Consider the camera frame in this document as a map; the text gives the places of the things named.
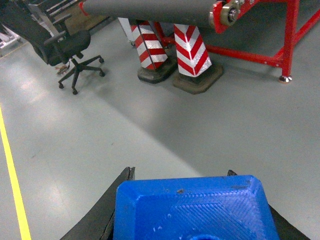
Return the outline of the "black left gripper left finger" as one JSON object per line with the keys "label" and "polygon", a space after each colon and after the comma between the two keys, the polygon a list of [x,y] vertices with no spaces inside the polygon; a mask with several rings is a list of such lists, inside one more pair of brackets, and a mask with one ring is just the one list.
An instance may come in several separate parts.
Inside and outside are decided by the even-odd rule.
{"label": "black left gripper left finger", "polygon": [[63,237],[63,240],[111,240],[114,233],[116,193],[120,184],[135,179],[135,168],[125,167],[104,194]]}

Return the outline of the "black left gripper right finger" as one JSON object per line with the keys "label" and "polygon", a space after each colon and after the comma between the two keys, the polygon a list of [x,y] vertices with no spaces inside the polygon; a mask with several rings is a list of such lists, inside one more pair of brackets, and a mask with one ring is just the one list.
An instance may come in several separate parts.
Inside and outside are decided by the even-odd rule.
{"label": "black left gripper right finger", "polygon": [[229,170],[226,178],[228,240],[307,240],[266,199],[259,179]]}

